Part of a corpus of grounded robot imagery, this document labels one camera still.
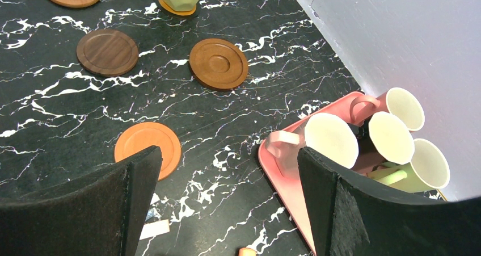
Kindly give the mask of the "brown saucer coaster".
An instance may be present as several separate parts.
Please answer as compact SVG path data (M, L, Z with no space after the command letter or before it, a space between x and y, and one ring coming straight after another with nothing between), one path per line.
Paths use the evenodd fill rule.
M189 54L192 75L201 85L217 91L230 91L247 78L248 62L240 49L222 39L204 39Z

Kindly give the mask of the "pink mug front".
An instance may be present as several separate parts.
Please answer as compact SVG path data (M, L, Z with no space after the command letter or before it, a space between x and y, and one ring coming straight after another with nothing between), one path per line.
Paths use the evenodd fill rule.
M340 117L320 112L309 117L293 131L274 131L267 137L283 177L299 179L298 152L309 147L339 165L351 169L359 154L358 142L350 126Z

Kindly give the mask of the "dark brown mug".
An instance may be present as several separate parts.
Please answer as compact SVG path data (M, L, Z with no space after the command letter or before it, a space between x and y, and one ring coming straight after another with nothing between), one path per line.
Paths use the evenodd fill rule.
M412 159L414 139L397 116L376 112L361 126L350 124L356 136L359 154L352 170L365 174L384 162L403 165Z

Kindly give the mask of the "dark brown coaster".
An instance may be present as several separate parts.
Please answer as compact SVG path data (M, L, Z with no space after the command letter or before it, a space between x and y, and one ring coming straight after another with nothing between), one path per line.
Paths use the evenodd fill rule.
M77 59L87 71L103 77L117 77L134 68L139 51L127 34L113 29L94 30L80 39Z

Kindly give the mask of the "small orange coaster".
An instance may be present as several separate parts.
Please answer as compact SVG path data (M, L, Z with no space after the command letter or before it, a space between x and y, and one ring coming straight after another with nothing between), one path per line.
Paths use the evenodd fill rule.
M157 0L157 2L160 5L160 8L164 10L167 14L170 14L179 18L187 18L190 16L194 16L198 8L197 5L195 5L193 9L188 11L176 11L171 6L169 6L165 0Z

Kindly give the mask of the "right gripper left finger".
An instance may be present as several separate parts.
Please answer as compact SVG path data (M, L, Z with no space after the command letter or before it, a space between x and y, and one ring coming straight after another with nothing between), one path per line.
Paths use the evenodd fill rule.
M161 169L158 146L17 199L1 199L2 255L134 255Z

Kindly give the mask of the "pink tray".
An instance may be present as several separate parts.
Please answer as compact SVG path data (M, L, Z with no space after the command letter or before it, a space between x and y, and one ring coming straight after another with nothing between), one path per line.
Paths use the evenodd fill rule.
M350 123L350 103L359 96L363 96L363 93L353 91L312 114L315 115L321 112L326 112L339 116ZM292 220L301 232L303 239L315 254L315 245L301 181L299 179L290 179L282 176L275 157L271 155L265 147L266 142L266 140L262 141L258 149L258 160L260 165L282 200L285 208L291 215Z

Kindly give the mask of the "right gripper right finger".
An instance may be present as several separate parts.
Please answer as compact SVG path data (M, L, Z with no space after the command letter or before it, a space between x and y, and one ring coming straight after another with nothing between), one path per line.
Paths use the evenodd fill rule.
M480 198L410 194L309 147L297 159L317 255L480 254Z

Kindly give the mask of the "light orange coaster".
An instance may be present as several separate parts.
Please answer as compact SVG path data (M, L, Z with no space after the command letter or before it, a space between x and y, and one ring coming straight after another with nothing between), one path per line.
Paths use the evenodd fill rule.
M166 125L144 122L126 129L116 142L114 149L115 162L130 157L150 146L158 146L161 149L162 164L158 176L158 180L161 181L175 171L182 154L178 136Z

